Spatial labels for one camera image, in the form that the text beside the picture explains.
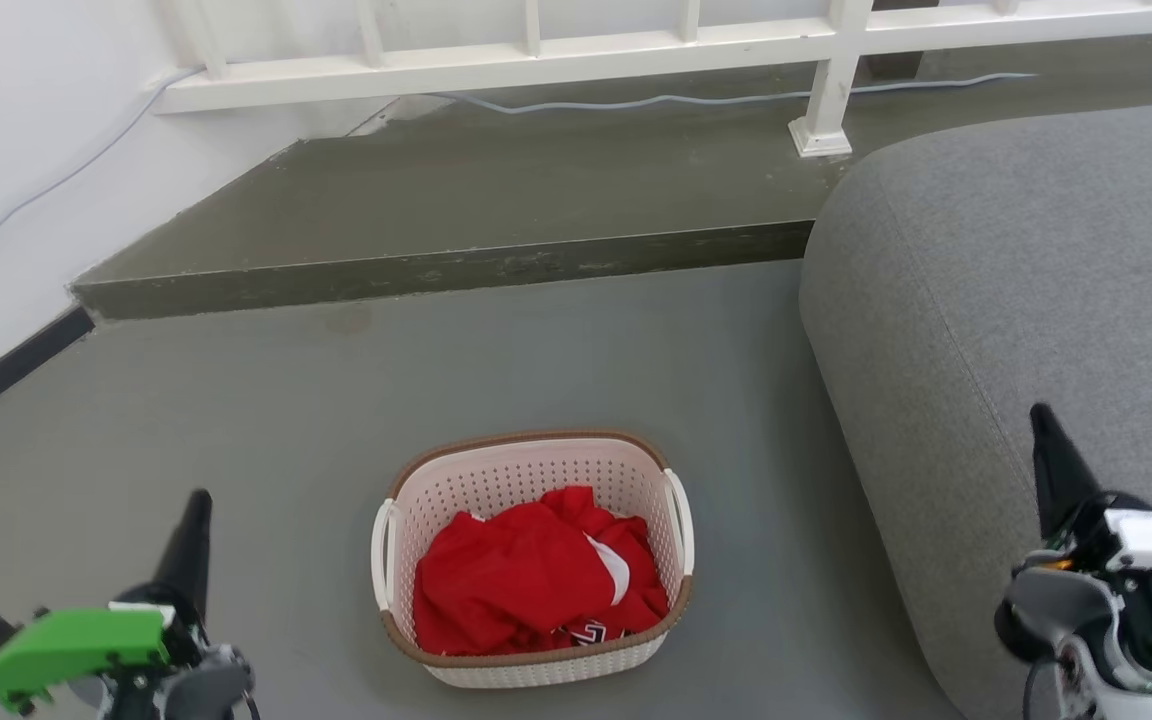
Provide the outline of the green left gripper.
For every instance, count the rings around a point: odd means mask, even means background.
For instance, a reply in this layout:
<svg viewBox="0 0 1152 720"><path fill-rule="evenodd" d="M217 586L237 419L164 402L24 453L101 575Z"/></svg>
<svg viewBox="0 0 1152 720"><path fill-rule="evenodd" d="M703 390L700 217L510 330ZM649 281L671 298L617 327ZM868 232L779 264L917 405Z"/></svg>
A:
<svg viewBox="0 0 1152 720"><path fill-rule="evenodd" d="M205 646L212 497L195 488L147 585L101 607L38 612L31 624L0 616L0 707L31 715L52 688L96 679L109 700L156 691L200 664Z"/></svg>

